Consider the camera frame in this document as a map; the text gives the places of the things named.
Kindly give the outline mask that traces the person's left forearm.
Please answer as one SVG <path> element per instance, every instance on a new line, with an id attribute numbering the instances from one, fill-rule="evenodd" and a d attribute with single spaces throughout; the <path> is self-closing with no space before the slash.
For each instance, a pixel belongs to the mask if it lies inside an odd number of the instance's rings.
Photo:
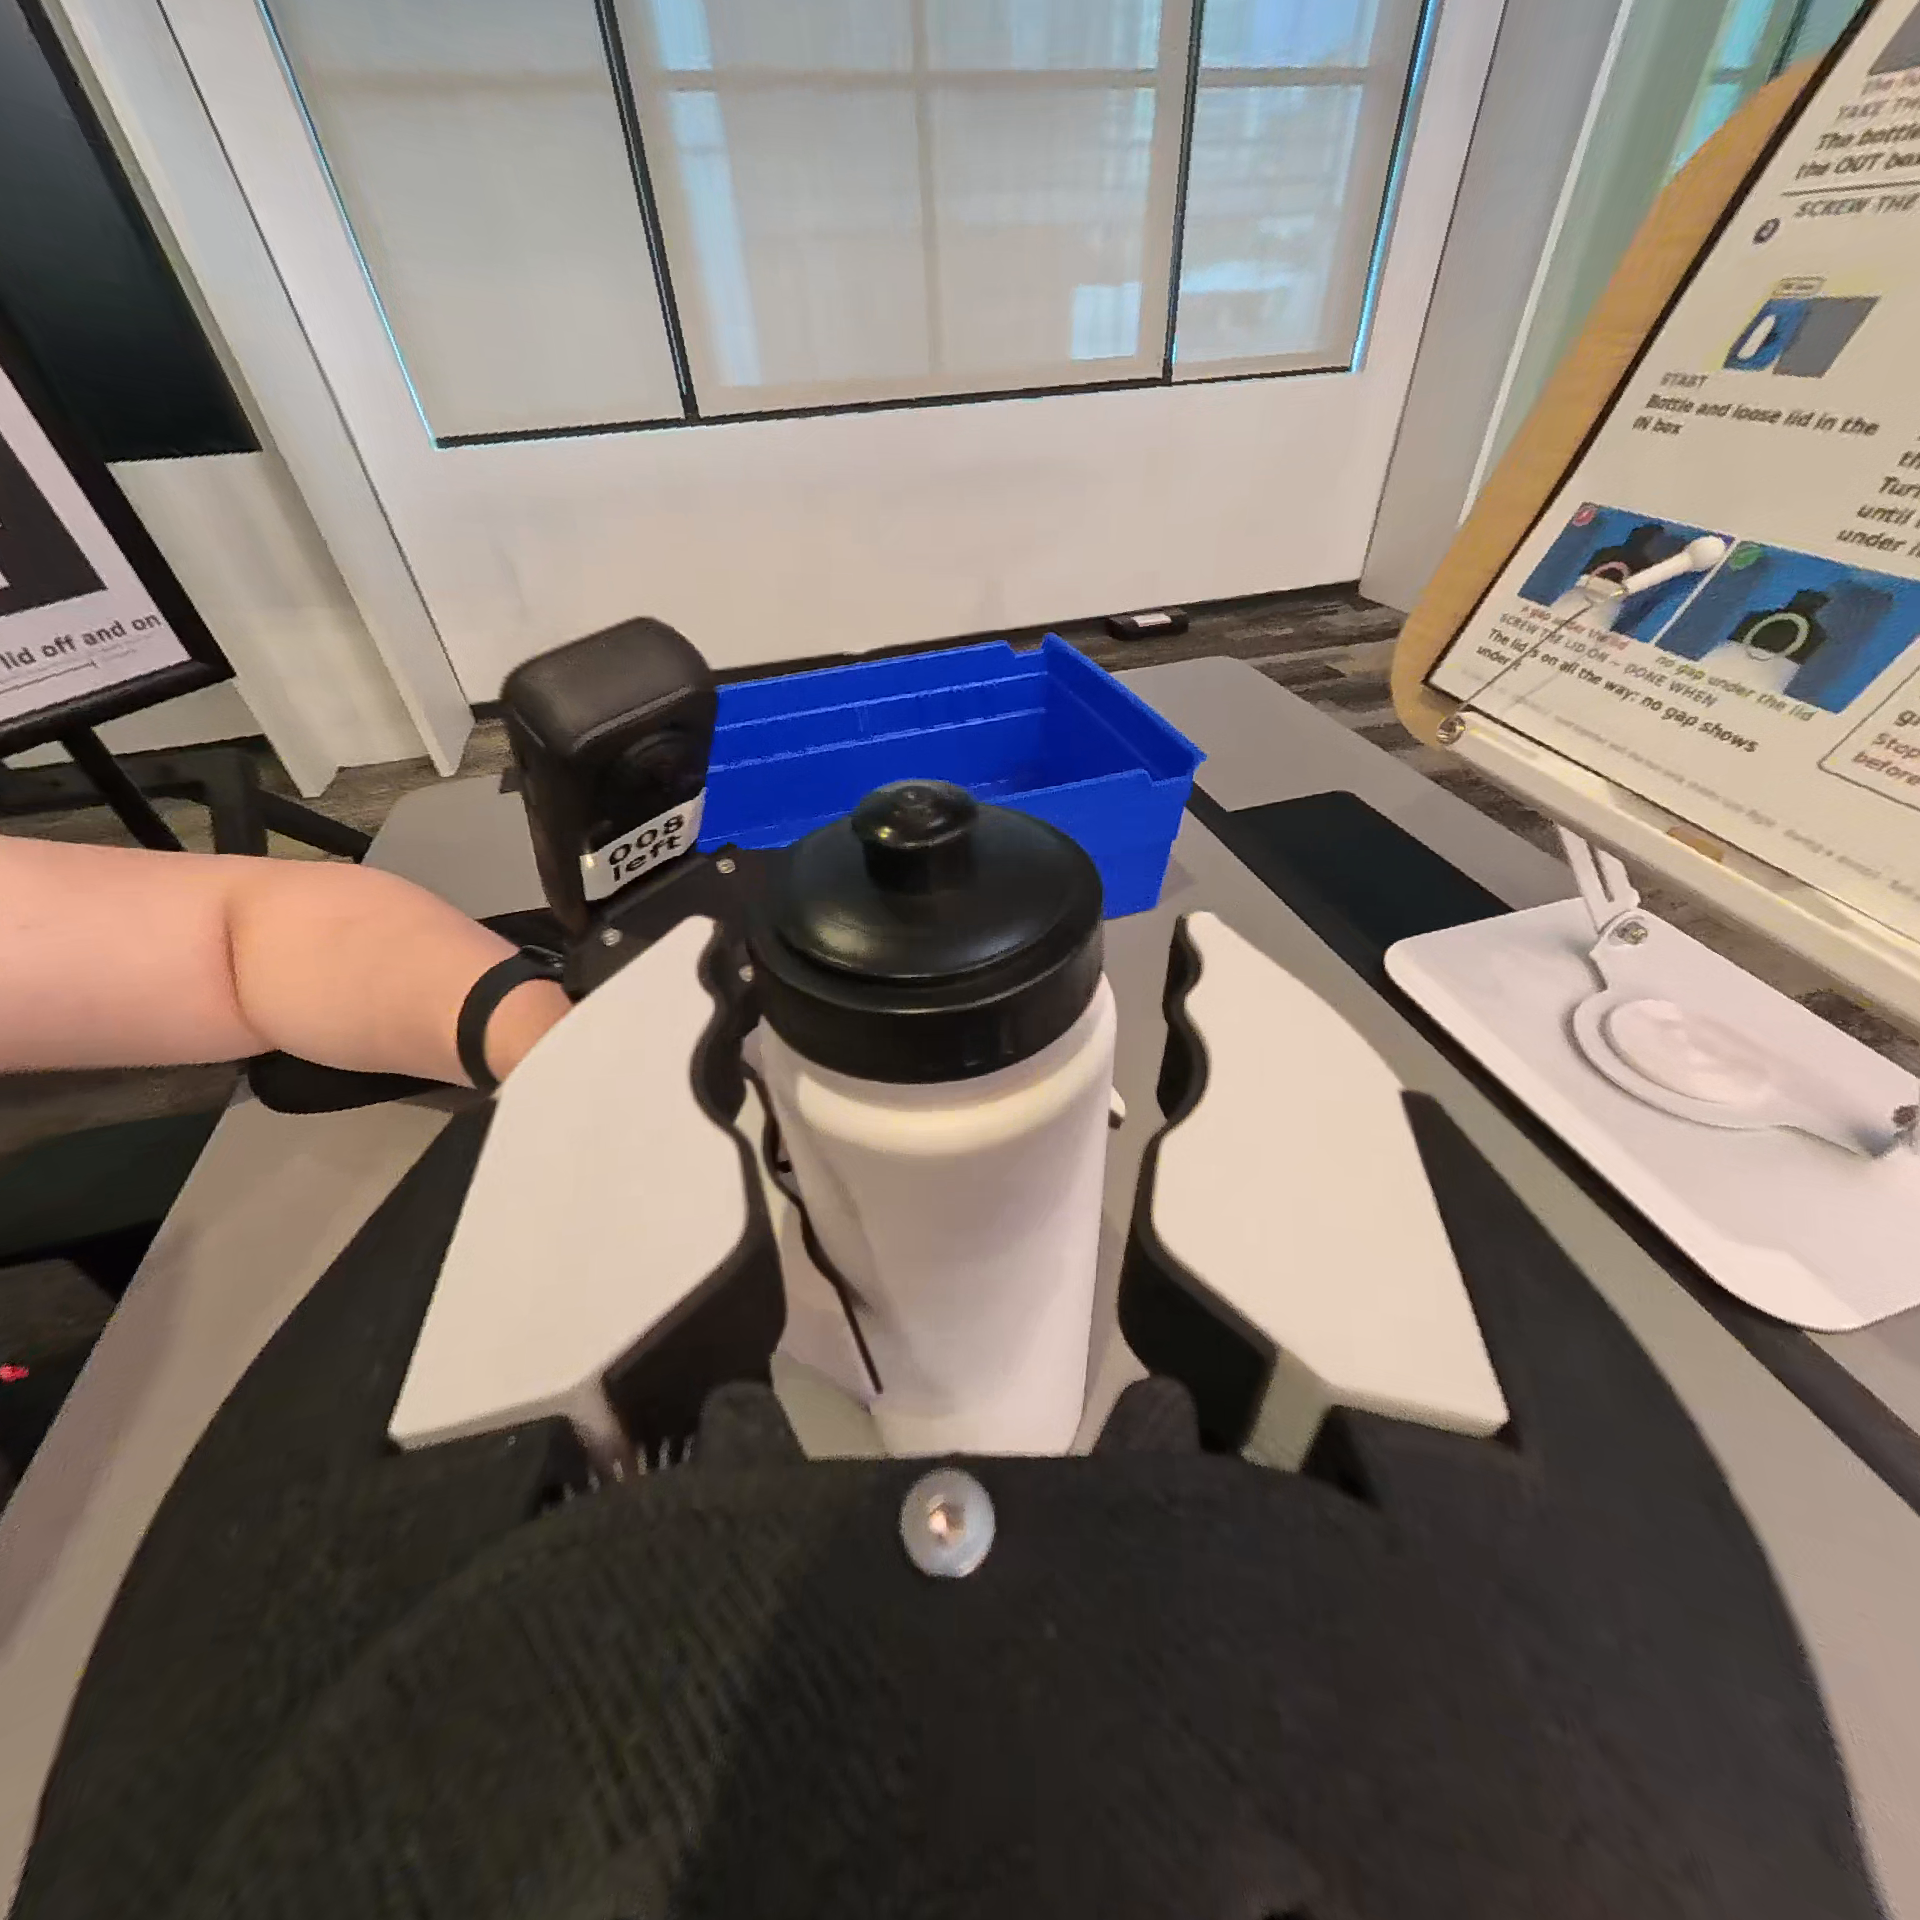
<path id="1" fill-rule="evenodd" d="M 469 991 L 511 958 L 381 870 L 1 841 L 5 1072 L 285 1052 L 454 1086 Z"/>

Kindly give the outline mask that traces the black bottle lid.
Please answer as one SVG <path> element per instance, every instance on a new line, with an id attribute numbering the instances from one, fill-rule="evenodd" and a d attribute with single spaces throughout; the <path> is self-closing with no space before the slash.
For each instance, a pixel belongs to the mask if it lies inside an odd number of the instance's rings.
<path id="1" fill-rule="evenodd" d="M 1022 1065 L 1104 968 L 1097 863 L 1067 832 L 903 780 L 779 851 L 742 919 L 760 1019 L 804 1063 L 884 1086 Z"/>

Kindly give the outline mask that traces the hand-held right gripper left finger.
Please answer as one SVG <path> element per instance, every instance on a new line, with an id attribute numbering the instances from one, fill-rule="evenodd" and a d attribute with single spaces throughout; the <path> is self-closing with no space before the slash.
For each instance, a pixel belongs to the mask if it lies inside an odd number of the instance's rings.
<path id="1" fill-rule="evenodd" d="M 553 1420 L 590 1456 L 697 1456 L 708 1398 L 771 1382 L 784 1280 L 725 961 L 712 919 L 680 920 L 494 1095 L 398 1448 Z"/>

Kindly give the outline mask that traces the instruction sheet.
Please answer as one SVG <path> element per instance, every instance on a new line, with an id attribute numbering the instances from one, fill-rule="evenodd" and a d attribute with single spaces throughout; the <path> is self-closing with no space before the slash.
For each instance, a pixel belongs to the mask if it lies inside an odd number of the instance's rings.
<path id="1" fill-rule="evenodd" d="M 1432 694 L 1915 936 L 1915 4 L 1868 4 L 1553 460 Z"/>

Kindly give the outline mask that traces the black sign holder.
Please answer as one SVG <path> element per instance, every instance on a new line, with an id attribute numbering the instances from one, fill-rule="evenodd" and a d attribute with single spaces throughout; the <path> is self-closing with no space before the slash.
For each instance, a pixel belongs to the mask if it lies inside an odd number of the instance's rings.
<path id="1" fill-rule="evenodd" d="M 141 847 L 185 844 L 155 809 L 206 809 L 214 852 L 262 856 L 280 833 L 361 861 L 369 836 L 269 790 L 243 748 L 118 758 L 102 727 L 235 671 L 108 461 L 1 320 L 1 753 L 60 748 L 67 766 L 5 768 L 5 821 L 108 809 Z"/>

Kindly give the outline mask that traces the person's left hand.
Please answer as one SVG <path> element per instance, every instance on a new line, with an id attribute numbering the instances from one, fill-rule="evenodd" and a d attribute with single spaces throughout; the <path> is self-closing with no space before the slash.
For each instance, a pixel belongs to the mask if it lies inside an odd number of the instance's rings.
<path id="1" fill-rule="evenodd" d="M 571 1007 L 558 981 L 518 983 L 494 1007 L 484 1033 L 484 1059 L 496 1084 L 502 1084 L 532 1047 L 559 1023 Z"/>

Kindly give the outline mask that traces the black wristband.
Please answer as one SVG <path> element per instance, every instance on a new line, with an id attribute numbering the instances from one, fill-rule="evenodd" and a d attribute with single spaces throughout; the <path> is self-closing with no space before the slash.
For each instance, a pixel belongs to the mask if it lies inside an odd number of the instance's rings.
<path id="1" fill-rule="evenodd" d="M 541 949 L 541 945 L 518 945 L 508 955 L 494 959 L 494 964 L 483 972 L 460 1006 L 460 1014 L 454 1017 L 453 1029 L 453 1047 L 464 1070 L 464 1079 L 475 1088 L 494 1086 L 497 1088 L 494 1073 L 488 1072 L 484 1059 L 484 1033 L 488 1017 L 504 991 L 511 991 L 524 981 L 549 977 L 561 981 L 561 959 L 558 951 Z"/>

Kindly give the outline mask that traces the blue plastic object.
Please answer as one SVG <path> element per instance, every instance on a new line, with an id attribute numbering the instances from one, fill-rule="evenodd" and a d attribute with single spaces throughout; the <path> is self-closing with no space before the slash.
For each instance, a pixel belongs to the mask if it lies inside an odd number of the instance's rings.
<path id="1" fill-rule="evenodd" d="M 1057 635 L 863 656 L 720 685 L 700 847 L 789 847 L 884 783 L 941 780 L 1064 832 L 1121 919 L 1159 902 L 1203 761 Z"/>

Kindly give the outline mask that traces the white bottle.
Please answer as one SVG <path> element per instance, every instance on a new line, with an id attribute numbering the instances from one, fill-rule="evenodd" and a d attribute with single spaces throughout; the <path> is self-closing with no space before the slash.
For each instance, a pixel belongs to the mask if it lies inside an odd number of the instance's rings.
<path id="1" fill-rule="evenodd" d="M 1107 981 L 1031 1059 L 883 1084 L 750 1055 L 822 1255 L 855 1391 L 894 1456 L 1062 1456 L 1083 1420 L 1117 1009 Z"/>

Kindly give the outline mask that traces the white sign stand base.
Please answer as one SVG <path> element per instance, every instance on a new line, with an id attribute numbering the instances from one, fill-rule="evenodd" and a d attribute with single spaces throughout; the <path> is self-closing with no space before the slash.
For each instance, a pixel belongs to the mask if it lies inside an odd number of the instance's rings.
<path id="1" fill-rule="evenodd" d="M 1553 817 L 1574 896 L 1396 942 L 1393 985 L 1742 1305 L 1852 1335 L 1917 1305 L 1915 1077 L 1647 907 L 1656 809 L 1475 708 L 1438 736 Z"/>

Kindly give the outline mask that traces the white framed window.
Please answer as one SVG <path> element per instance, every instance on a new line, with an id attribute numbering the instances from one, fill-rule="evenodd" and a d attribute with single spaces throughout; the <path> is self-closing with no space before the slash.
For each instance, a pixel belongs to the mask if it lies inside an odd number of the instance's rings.
<path id="1" fill-rule="evenodd" d="M 1352 371 L 1438 4 L 259 11 L 461 446 Z"/>

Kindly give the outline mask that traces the black office chair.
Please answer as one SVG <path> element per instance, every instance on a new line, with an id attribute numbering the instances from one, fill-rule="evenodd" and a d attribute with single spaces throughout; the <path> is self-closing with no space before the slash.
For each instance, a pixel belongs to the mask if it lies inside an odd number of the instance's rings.
<path id="1" fill-rule="evenodd" d="M 67 1262 L 118 1297 L 217 1123 L 217 1110 L 118 1119 L 7 1153 L 1 1265 Z"/>

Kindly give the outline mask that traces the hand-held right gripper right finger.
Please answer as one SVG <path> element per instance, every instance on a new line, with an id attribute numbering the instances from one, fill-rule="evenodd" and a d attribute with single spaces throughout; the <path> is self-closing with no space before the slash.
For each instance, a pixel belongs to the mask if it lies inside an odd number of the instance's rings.
<path id="1" fill-rule="evenodd" d="M 1214 912 L 1180 916 L 1160 1009 L 1120 1335 L 1184 1391 L 1203 1454 L 1304 1462 L 1337 1414 L 1500 1438 L 1496 1367 L 1379 1049 Z"/>

